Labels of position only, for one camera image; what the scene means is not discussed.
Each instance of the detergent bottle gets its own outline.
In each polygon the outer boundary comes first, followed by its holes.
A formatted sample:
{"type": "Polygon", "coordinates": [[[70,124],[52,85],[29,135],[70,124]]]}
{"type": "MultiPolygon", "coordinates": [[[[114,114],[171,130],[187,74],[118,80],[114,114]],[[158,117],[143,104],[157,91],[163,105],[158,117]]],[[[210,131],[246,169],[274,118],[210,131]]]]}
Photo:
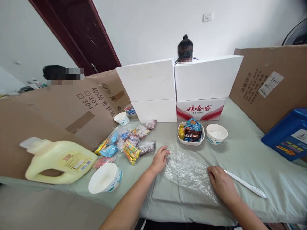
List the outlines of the detergent bottle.
{"type": "Polygon", "coordinates": [[[261,138],[289,161],[307,155],[307,109],[294,109],[261,138]]]}
{"type": "Polygon", "coordinates": [[[34,154],[25,176],[28,180],[37,182],[73,183],[86,174],[98,159],[96,154],[70,141],[52,142],[31,137],[19,145],[34,154]],[[46,169],[56,169],[64,173],[57,177],[41,175],[46,169]]]}

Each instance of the floor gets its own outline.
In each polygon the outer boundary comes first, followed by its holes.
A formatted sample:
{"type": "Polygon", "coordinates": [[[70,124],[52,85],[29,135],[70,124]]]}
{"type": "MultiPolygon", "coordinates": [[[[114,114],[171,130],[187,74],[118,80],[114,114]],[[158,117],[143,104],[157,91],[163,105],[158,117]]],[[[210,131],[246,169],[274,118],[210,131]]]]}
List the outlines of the floor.
{"type": "Polygon", "coordinates": [[[111,209],[55,190],[0,186],[1,229],[97,230],[111,209]]]}

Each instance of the yellow plastic jug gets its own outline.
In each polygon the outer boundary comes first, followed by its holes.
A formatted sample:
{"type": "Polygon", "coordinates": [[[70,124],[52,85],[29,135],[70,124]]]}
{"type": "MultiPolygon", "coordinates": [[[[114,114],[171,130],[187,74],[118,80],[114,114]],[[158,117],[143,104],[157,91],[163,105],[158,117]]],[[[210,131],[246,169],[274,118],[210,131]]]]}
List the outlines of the yellow plastic jug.
{"type": "Polygon", "coordinates": [[[88,149],[70,141],[42,140],[31,137],[19,144],[34,154],[26,171],[28,180],[50,184],[70,184],[81,178],[94,165],[98,156],[88,149]],[[64,173],[57,177],[41,175],[46,169],[64,173]]]}

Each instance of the blue container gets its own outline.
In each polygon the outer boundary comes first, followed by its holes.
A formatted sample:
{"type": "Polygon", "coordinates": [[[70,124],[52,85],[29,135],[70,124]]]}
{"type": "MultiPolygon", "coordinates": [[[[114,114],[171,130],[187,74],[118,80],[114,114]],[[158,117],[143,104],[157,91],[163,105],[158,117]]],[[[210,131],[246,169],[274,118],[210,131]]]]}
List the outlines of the blue container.
{"type": "Polygon", "coordinates": [[[261,141],[289,161],[306,156],[307,109],[293,110],[261,138],[261,141]]]}

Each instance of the fan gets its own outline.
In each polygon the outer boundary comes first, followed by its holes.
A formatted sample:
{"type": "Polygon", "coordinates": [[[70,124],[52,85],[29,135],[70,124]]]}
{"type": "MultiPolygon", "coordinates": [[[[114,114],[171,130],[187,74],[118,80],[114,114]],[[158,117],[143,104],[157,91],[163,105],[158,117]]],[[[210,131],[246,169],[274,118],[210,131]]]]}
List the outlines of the fan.
{"type": "Polygon", "coordinates": [[[304,45],[307,44],[307,18],[297,24],[287,37],[282,45],[304,45]]]}

